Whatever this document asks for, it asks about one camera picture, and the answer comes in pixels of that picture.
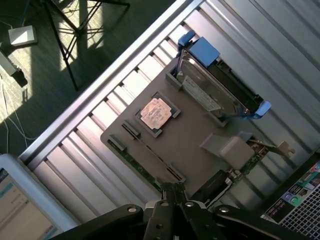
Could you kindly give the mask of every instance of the tripod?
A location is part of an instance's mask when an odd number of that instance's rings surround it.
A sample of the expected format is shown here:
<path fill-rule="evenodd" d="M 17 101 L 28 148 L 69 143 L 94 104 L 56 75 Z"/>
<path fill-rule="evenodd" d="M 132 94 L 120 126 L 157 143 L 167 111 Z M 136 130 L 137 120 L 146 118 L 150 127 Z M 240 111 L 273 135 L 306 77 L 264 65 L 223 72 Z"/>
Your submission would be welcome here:
<path fill-rule="evenodd" d="M 88 0 L 88 1 L 93 1 L 96 2 L 95 5 L 91 8 L 91 10 L 89 11 L 88 15 L 85 17 L 85 19 L 82 21 L 82 23 L 80 24 L 79 27 L 76 27 L 73 22 L 60 10 L 60 8 L 53 2 L 53 0 L 40 0 L 44 10 L 49 18 L 49 22 L 51 25 L 51 28 L 53 30 L 54 33 L 54 37 L 58 43 L 60 52 L 62 54 L 63 60 L 65 62 L 67 71 L 70 75 L 73 87 L 76 91 L 79 90 L 79 87 L 77 85 L 77 82 L 75 80 L 74 74 L 71 70 L 71 67 L 69 65 L 69 57 L 71 56 L 72 50 L 74 49 L 78 38 L 84 33 L 86 26 L 88 25 L 88 22 L 90 21 L 90 19 L 95 15 L 95 13 L 97 12 L 97 10 L 99 9 L 99 7 L 103 4 L 113 4 L 113 5 L 120 5 L 120 6 L 126 6 L 126 8 L 130 7 L 130 3 L 127 2 L 118 2 L 118 1 L 113 1 L 113 0 Z M 70 28 L 72 28 L 73 30 L 73 37 L 71 39 L 71 42 L 69 43 L 67 49 L 65 50 L 63 47 L 63 44 L 59 38 L 59 34 L 57 31 L 57 28 L 55 26 L 55 22 L 53 20 L 53 17 L 50 13 L 50 9 L 49 7 L 51 7 L 58 15 L 60 15 L 60 17 L 69 25 Z"/>

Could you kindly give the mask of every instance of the corrugated metal panel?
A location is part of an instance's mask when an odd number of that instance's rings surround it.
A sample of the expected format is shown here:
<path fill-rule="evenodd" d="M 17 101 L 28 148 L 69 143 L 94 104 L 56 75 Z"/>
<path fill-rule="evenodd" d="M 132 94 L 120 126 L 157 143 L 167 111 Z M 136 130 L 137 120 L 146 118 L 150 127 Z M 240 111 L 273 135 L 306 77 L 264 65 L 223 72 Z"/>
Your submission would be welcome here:
<path fill-rule="evenodd" d="M 177 11 L 181 5 L 181 14 L 141 43 L 136 56 L 118 66 L 117 74 L 106 73 L 97 80 L 101 86 L 89 89 L 87 102 L 80 99 L 70 107 L 80 110 L 57 121 L 62 128 L 47 134 L 53 140 L 42 147 L 39 140 L 34 150 L 21 156 L 83 222 L 122 204 L 143 205 L 158 197 L 101 143 L 100 135 L 176 56 L 179 37 L 190 29 L 197 33 L 195 38 L 203 36 L 214 45 L 243 81 L 272 103 L 262 119 L 235 119 L 227 131 L 252 132 L 275 145 L 287 141 L 296 150 L 290 158 L 269 153 L 217 205 L 252 209 L 320 143 L 319 5 L 311 0 L 183 2 L 175 3 Z M 103 86 L 106 76 L 111 80 Z"/>

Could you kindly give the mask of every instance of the floor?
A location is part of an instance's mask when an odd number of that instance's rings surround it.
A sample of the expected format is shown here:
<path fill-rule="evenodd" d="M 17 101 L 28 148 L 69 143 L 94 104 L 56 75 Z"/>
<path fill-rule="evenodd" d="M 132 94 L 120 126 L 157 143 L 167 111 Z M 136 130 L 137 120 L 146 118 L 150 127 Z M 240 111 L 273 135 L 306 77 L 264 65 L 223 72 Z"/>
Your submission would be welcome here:
<path fill-rule="evenodd" d="M 19 27 L 22 20 L 12 16 L 22 16 L 26 2 L 18 0 L 1 2 L 0 21 L 12 25 L 13 28 Z M 86 0 L 57 2 L 76 26 L 95 4 Z M 28 84 L 21 88 L 0 67 L 5 94 L 3 98 L 2 91 L 0 93 L 0 153 L 7 152 L 6 124 L 9 129 L 9 153 L 18 156 L 26 149 L 26 143 L 27 145 L 32 143 L 29 139 L 25 142 L 9 118 L 19 125 L 17 114 L 25 135 L 28 138 L 39 136 L 173 3 L 173 0 L 127 0 L 127 2 L 131 3 L 131 7 L 127 10 L 124 6 L 104 3 L 74 48 L 69 62 L 80 86 L 78 92 L 74 90 L 48 18 L 38 1 L 31 1 L 24 22 L 25 26 L 34 26 L 38 38 L 37 44 L 12 48 L 7 32 L 10 27 L 0 22 L 0 49 L 22 70 L 28 81 Z M 59 36 L 67 47 L 73 37 L 72 31 L 55 12 L 52 12 L 52 15 L 59 29 Z"/>

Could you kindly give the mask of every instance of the screw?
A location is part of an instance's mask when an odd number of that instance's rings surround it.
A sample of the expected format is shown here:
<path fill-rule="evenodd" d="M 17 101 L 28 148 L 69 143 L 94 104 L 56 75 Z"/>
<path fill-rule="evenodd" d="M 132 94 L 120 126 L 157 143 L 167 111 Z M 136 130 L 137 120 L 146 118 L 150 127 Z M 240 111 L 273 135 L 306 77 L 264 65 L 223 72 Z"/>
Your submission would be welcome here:
<path fill-rule="evenodd" d="M 220 207 L 220 209 L 219 209 L 222 213 L 227 213 L 227 212 L 229 212 L 229 209 L 228 208 L 226 208 L 226 207 Z"/>
<path fill-rule="evenodd" d="M 185 203 L 185 205 L 186 205 L 187 207 L 192 207 L 192 206 L 194 205 L 194 203 L 191 202 L 191 201 L 188 201 L 188 202 Z"/>
<path fill-rule="evenodd" d="M 129 211 L 130 213 L 134 213 L 135 211 L 137 211 L 137 209 L 134 208 L 134 207 L 130 207 L 130 208 L 128 209 L 128 211 Z"/>

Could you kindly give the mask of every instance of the gray carpet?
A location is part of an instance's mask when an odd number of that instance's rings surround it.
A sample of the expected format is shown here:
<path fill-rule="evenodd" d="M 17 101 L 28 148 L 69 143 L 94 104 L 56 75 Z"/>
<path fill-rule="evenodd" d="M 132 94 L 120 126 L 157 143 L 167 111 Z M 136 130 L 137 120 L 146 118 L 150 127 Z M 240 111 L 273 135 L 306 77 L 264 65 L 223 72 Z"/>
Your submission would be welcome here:
<path fill-rule="evenodd" d="M 9 26 L 0 22 L 0 49 L 24 73 L 28 85 L 21 88 L 0 67 L 3 77 L 8 114 L 17 124 L 14 108 L 28 137 L 39 136 L 127 47 L 132 44 L 174 1 L 127 0 L 131 7 L 106 4 L 89 22 L 88 32 L 83 35 L 72 53 L 71 68 L 80 91 L 75 92 L 58 44 L 50 28 L 48 18 L 38 1 L 31 1 L 25 26 L 36 29 L 38 44 L 13 48 L 9 45 Z M 3 0 L 0 3 L 0 20 L 18 27 L 26 1 Z M 86 0 L 60 0 L 59 7 L 79 25 L 94 2 Z M 60 38 L 67 47 L 72 34 L 62 19 L 53 13 L 59 27 Z M 0 153 L 6 152 L 6 126 L 9 127 L 9 152 L 19 155 L 26 149 L 24 138 L 8 120 L 0 94 Z"/>

